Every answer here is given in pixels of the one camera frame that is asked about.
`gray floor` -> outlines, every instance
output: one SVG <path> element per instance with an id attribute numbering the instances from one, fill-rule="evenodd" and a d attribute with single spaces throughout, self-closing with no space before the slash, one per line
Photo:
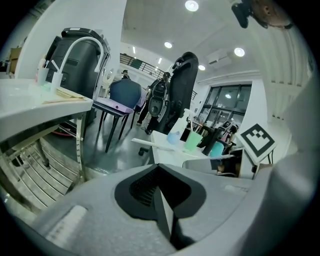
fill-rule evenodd
<path id="1" fill-rule="evenodd" d="M 133 114 L 129 116 L 120 140 L 118 140 L 118 137 L 123 123 L 121 122 L 122 117 L 119 119 L 109 150 L 105 153 L 113 116 L 107 115 L 101 131 L 98 132 L 101 113 L 101 110 L 97 110 L 96 118 L 86 130 L 83 147 L 85 166 L 98 172 L 115 173 L 144 165 L 148 159 L 148 154 L 138 155 L 142 145 L 131 141 L 133 138 L 150 141 L 150 136 L 141 129 L 143 126 L 136 125 L 139 116 L 135 115 L 132 129 L 130 129 L 130 125 Z M 77 160 L 75 138 L 50 133 L 44 139 L 62 154 L 75 161 Z"/>

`white table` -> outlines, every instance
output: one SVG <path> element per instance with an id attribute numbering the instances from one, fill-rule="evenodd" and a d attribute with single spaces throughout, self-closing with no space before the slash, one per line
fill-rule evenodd
<path id="1" fill-rule="evenodd" d="M 151 133 L 151 142 L 158 144 L 159 146 L 163 147 L 172 147 L 168 141 L 167 141 L 167 135 L 160 133 L 158 131 L 153 131 Z M 175 145 L 176 148 L 182 150 L 184 149 L 185 142 L 179 141 L 177 145 Z M 178 167 L 182 167 L 184 161 L 186 160 L 194 160 L 194 159 L 207 159 L 208 156 L 204 155 L 202 153 L 202 150 L 200 148 L 196 148 L 193 152 L 178 152 L 178 151 L 172 151 L 172 150 L 166 150 L 161 149 L 158 147 L 153 146 L 152 147 L 153 152 L 153 158 L 155 164 L 170 164 Z"/>

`blue chair cushion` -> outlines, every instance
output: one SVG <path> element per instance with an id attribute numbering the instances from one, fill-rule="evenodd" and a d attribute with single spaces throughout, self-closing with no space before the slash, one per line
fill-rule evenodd
<path id="1" fill-rule="evenodd" d="M 130 79 L 114 81 L 110 85 L 110 99 L 134 109 L 141 98 L 141 86 Z"/>

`white panel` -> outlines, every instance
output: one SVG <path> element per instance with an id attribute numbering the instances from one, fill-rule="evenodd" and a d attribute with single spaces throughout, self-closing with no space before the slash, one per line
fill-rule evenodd
<path id="1" fill-rule="evenodd" d="M 35 77 L 39 60 L 64 28 L 102 29 L 111 48 L 107 69 L 117 69 L 126 2 L 127 0 L 54 1 L 36 22 L 25 42 L 17 63 L 16 77 Z"/>
<path id="2" fill-rule="evenodd" d="M 239 133 L 249 129 L 256 123 L 266 126 L 267 122 L 268 110 L 264 83 L 262 79 L 254 79 L 252 81 L 249 103 Z"/>

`cardboard box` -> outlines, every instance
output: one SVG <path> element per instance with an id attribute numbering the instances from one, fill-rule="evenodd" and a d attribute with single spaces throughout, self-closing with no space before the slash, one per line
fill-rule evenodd
<path id="1" fill-rule="evenodd" d="M 17 67 L 17 63 L 18 63 L 18 58 L 20 55 L 22 48 L 11 48 L 11 53 L 10 53 L 10 72 L 11 73 L 15 73 L 16 71 L 16 67 Z"/>

